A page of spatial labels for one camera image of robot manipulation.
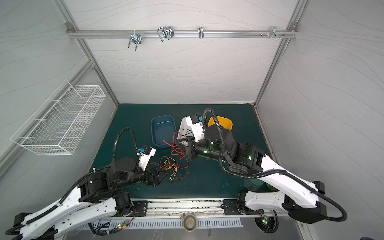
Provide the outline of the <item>white plastic bin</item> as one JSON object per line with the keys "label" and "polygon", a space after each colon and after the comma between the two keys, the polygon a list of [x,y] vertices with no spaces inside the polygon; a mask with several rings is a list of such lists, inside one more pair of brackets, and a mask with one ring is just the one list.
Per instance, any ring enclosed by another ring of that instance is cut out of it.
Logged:
{"label": "white plastic bin", "polygon": [[178,140],[182,139],[182,138],[187,138],[187,137],[191,137],[195,140],[191,128],[189,126],[187,126],[186,119],[187,119],[187,117],[184,117],[182,119],[181,124],[180,124],[180,129],[179,129],[179,133],[178,133]]}

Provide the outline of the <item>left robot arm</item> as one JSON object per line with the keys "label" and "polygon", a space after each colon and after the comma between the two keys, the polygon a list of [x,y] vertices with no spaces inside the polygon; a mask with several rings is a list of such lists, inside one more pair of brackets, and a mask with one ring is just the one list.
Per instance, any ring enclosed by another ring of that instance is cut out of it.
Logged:
{"label": "left robot arm", "polygon": [[77,180],[57,201],[35,213],[15,216],[14,226],[6,230],[15,240],[55,240],[66,233],[104,217],[124,217],[137,208],[126,187],[144,183],[157,187],[168,175],[158,163],[150,163],[156,153],[151,147],[135,147],[135,159],[117,160],[120,137],[132,129],[122,129],[114,142],[112,161],[93,169]]}

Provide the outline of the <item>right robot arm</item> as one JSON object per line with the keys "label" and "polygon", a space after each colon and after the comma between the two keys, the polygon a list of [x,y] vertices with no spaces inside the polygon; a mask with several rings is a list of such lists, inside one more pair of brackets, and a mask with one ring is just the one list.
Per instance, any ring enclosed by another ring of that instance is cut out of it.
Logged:
{"label": "right robot arm", "polygon": [[322,182],[303,180],[259,148],[237,143],[232,130],[221,124],[212,109],[205,109],[201,115],[184,117],[175,143],[185,152],[187,160],[196,157],[214,160],[228,175],[243,180],[257,179],[276,189],[260,194],[242,191],[236,202],[240,214],[258,210],[281,211],[306,224],[323,220],[344,222],[348,218],[346,210],[325,195]]}

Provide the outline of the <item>aluminium crossbar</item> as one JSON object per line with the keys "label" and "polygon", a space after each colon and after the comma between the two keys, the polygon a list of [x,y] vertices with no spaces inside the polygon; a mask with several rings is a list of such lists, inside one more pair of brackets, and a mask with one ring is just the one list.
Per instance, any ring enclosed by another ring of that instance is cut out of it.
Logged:
{"label": "aluminium crossbar", "polygon": [[106,31],[78,30],[72,23],[65,23],[67,35],[71,39],[282,39],[295,38],[299,32],[292,30],[278,30],[275,27],[267,30],[207,30],[198,27],[194,30],[174,30],[171,27],[160,27],[157,30],[127,30]]}

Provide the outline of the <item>small metal cup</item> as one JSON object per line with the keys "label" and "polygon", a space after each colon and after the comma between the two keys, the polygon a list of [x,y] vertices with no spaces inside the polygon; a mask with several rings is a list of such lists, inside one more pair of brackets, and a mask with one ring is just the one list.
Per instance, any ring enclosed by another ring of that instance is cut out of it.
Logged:
{"label": "small metal cup", "polygon": [[183,214],[180,220],[184,230],[187,232],[193,232],[197,228],[197,218],[192,214]]}

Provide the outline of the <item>blue plastic bin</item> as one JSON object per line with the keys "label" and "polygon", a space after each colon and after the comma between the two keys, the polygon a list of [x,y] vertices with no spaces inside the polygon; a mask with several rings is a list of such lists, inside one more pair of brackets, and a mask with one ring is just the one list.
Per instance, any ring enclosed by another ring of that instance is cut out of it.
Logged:
{"label": "blue plastic bin", "polygon": [[171,115],[158,116],[151,120],[152,141],[158,149],[170,147],[176,131],[175,120]]}

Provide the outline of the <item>yellow plastic bin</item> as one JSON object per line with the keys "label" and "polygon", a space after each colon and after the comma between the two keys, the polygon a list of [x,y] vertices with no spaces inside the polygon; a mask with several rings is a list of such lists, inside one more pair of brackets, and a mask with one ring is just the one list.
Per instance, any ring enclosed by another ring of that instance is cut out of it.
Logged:
{"label": "yellow plastic bin", "polygon": [[[219,121],[219,124],[224,128],[224,129],[227,129],[227,130],[230,130],[232,131],[232,128],[233,128],[233,122],[228,119],[228,118],[224,118],[224,117],[220,117],[220,116],[217,116],[217,119]],[[208,122],[208,127],[210,126],[213,126],[215,124],[215,121],[213,119],[213,117],[210,118],[209,122]]]}

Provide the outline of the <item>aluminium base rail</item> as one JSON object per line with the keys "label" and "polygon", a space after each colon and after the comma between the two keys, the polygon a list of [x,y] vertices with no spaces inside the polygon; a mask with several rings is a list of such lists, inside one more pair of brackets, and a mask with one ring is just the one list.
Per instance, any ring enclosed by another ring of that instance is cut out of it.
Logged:
{"label": "aluminium base rail", "polygon": [[181,199],[143,199],[147,202],[144,207],[146,216],[173,217],[182,214],[196,216],[224,216],[223,198],[181,198]]}

